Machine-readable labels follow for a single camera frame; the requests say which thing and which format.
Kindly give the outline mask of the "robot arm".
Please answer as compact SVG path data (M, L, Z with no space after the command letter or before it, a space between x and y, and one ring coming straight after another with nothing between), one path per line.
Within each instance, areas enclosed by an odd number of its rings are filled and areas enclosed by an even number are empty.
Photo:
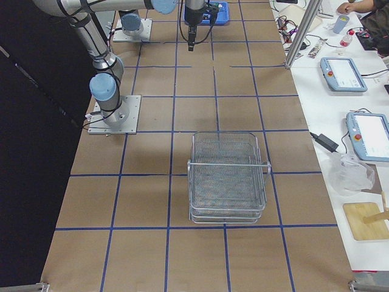
M124 65L108 48L92 19L95 12L118 11L125 16L137 16L142 9L156 10L166 15L174 11L176 1L34 1L42 12L64 18L76 31L92 58L97 75L89 88L97 101L101 116L98 122L114 128L128 119L129 108L120 96Z
M143 32L142 19L138 10L119 10L119 16L125 35L134 37Z

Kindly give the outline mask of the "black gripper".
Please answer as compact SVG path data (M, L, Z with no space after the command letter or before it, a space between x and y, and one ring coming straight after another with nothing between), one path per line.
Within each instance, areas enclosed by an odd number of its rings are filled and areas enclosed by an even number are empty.
M189 25L188 27L188 50L194 51L194 46L196 42L197 35L197 25L202 22L203 17L203 8L193 9L188 6L185 6L184 18L185 22Z

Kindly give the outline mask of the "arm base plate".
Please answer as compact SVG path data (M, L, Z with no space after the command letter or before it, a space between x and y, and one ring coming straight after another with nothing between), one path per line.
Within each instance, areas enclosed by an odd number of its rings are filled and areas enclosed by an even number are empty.
M140 104L142 96L120 96L122 104L110 115L108 112L100 111L97 102L94 111L98 114L92 115L88 122L89 134L136 134L139 120Z
M152 23L153 20L150 18L141 19L140 26L137 30L122 30L122 22L119 19L113 33L113 42L147 43L150 41Z

